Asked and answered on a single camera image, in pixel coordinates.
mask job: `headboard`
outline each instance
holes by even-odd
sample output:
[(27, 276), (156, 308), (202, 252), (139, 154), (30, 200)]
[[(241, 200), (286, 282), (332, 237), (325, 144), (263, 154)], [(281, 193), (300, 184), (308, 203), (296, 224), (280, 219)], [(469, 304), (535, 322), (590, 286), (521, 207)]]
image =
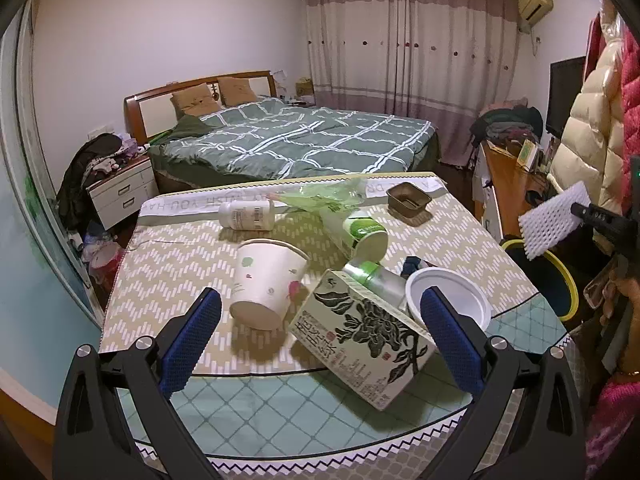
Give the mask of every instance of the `headboard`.
[(264, 93), (268, 88), (269, 94), (276, 97), (276, 84), (269, 70), (213, 75), (181, 83), (171, 83), (124, 99), (124, 115), (129, 135), (137, 140), (139, 146), (143, 146), (157, 134), (173, 128), (177, 123), (177, 117), (170, 101), (172, 92), (206, 83), (212, 87), (213, 93), (216, 94), (219, 77), (248, 79), (257, 94)]

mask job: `air conditioner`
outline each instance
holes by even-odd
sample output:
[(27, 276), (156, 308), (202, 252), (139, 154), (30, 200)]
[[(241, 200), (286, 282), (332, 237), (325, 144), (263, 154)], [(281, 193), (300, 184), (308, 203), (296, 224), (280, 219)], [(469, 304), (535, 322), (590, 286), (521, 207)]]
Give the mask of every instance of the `air conditioner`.
[(554, 0), (519, 0), (520, 17), (529, 27), (533, 27), (543, 16), (554, 8)]

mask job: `cream puffer jacket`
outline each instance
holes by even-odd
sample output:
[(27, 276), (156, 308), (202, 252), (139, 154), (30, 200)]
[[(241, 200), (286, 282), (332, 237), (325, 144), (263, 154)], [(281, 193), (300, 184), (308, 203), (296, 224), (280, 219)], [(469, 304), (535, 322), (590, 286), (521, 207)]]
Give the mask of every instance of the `cream puffer jacket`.
[(591, 202), (622, 212), (622, 38), (612, 35), (574, 101), (548, 179), (558, 192), (582, 180)]

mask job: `green plaid comforter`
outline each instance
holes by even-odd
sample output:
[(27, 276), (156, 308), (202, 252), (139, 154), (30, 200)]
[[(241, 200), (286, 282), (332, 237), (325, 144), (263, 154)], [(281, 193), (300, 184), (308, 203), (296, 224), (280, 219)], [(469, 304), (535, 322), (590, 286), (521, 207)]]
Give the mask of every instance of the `green plaid comforter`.
[(211, 167), (247, 180), (409, 170), (435, 127), (382, 114), (287, 107), (280, 99), (184, 116), (152, 147), (169, 163)]

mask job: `green plastic bag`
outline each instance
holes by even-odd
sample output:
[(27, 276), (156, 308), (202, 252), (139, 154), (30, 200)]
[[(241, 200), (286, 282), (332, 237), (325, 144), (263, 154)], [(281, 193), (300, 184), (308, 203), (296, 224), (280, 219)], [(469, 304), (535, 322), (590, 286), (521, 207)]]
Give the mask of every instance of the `green plastic bag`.
[(353, 211), (367, 198), (365, 178), (348, 178), (335, 184), (302, 184), (297, 191), (273, 193), (272, 200), (318, 213), (328, 209), (334, 213)]

